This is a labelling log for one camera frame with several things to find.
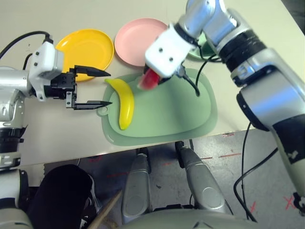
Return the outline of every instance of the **red tape mark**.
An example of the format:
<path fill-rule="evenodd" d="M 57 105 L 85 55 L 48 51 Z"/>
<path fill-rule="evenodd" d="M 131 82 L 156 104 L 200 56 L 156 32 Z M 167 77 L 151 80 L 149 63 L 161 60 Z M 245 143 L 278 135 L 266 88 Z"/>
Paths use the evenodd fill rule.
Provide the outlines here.
<path fill-rule="evenodd" d="M 236 156 L 236 155 L 240 155 L 241 153 L 239 154 L 228 154 L 228 155 L 222 155 L 222 156 L 219 156 L 219 157 L 227 157 L 227 156 Z"/>
<path fill-rule="evenodd" d="M 230 137 L 230 136 L 234 136 L 234 133 L 223 134 L 223 137 Z"/>
<path fill-rule="evenodd" d="M 285 207 L 286 210 L 291 206 L 293 209 L 295 209 L 295 206 L 293 205 L 292 201 L 294 199 L 294 196 L 291 196 L 290 199 L 284 197 L 284 199 L 287 201 L 287 205 Z"/>
<path fill-rule="evenodd" d="M 89 162 L 96 162 L 100 161 L 102 159 L 103 155 L 98 155 L 96 158 L 89 159 Z"/>
<path fill-rule="evenodd" d="M 107 175 L 107 178 L 114 178 L 114 177 L 119 177 L 119 176 L 128 175 L 128 174 L 129 174 L 129 172 L 109 174 L 109 175 Z"/>
<path fill-rule="evenodd" d="M 203 158 L 201 158 L 201 160 L 212 159 L 212 158 L 213 158 L 212 156 L 210 156 L 210 157 L 203 157 Z"/>
<path fill-rule="evenodd" d="M 256 201 L 254 201 L 253 205 L 251 206 L 251 213 L 255 211 Z"/>
<path fill-rule="evenodd" d="M 168 162 L 168 163 L 164 163 L 162 164 L 163 166 L 169 166 L 170 164 L 172 164 L 171 162 Z"/>

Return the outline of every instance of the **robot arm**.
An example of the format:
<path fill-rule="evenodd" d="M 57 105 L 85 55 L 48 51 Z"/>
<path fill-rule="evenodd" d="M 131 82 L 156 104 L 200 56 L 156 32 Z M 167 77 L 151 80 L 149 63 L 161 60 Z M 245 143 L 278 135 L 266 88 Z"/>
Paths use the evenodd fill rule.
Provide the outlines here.
<path fill-rule="evenodd" d="M 305 197 L 305 85 L 222 0 L 189 0 L 186 14 L 146 51 L 146 64 L 162 78 L 179 75 L 203 32 L 238 87 L 237 102 L 254 127 L 270 131 L 300 196 Z"/>

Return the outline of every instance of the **white table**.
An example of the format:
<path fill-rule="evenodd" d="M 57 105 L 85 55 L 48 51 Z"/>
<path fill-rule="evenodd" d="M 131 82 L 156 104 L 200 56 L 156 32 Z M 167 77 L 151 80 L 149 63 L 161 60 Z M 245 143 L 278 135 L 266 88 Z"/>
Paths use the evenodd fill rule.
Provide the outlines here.
<path fill-rule="evenodd" d="M 280 0 L 227 0 L 248 21 L 261 40 L 274 47 L 285 61 L 305 79 L 305 38 Z M 186 0 L 2 0 L 0 2 L 0 49 L 29 31 L 49 32 L 57 44 L 67 34 L 86 28 L 106 32 L 114 39 L 126 22 L 152 17 L 165 23 L 176 22 L 184 13 Z M 1 60 L 0 65 L 21 68 L 25 56 L 42 42 L 42 36 L 21 41 Z M 199 62 L 186 61 L 186 67 L 199 69 Z M 112 77 L 140 72 L 114 57 L 107 71 Z M 227 68 L 208 64 L 204 71 L 217 100 L 218 121 L 209 135 L 244 130 L 248 124 L 236 102 L 239 89 Z M 80 83 L 78 100 L 102 100 L 103 79 Z M 138 146 L 122 147 L 108 142 L 101 119 L 95 111 L 66 109 L 63 101 L 40 103 L 26 100 L 25 125 L 29 124 L 20 145 L 23 165 L 107 154 Z"/>

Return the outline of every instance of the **gray floor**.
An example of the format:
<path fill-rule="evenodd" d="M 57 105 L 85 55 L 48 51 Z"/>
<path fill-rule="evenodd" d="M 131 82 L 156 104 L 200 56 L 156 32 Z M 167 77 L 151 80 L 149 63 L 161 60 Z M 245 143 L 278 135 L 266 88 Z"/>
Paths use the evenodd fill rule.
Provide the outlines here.
<path fill-rule="evenodd" d="M 210 167 L 234 214 L 245 218 L 233 193 L 233 184 L 241 174 L 243 138 L 244 131 L 196 138 L 193 143 L 196 153 Z M 251 130 L 246 144 L 245 170 L 265 158 L 274 148 L 275 142 L 270 133 Z M 180 169 L 176 159 L 174 145 L 153 146 L 149 148 L 149 152 L 152 165 L 152 207 L 187 204 L 191 192 L 185 171 Z M 134 157 L 135 151 L 125 151 L 81 160 L 80 167 L 95 179 L 95 192 L 101 203 L 106 203 L 118 189 L 124 187 Z M 45 172 L 67 163 L 76 161 L 46 164 Z M 305 228 L 305 218 L 292 205 L 288 205 L 285 199 L 289 200 L 295 189 L 278 153 L 245 179 L 245 192 L 247 205 L 250 209 L 254 205 L 253 214 L 262 228 Z M 121 224 L 120 203 L 121 201 L 110 213 L 110 218 L 118 224 Z"/>

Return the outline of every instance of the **yellow plate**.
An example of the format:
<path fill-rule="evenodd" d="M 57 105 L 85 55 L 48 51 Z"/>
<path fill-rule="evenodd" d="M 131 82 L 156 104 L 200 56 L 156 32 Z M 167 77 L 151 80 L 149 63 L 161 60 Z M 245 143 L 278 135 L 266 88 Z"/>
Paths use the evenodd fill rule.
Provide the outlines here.
<path fill-rule="evenodd" d="M 110 64 L 114 47 L 110 37 L 99 30 L 78 30 L 63 38 L 56 49 L 64 53 L 63 73 L 75 65 L 83 65 L 105 70 Z M 76 81 L 90 80 L 93 77 L 78 74 Z"/>

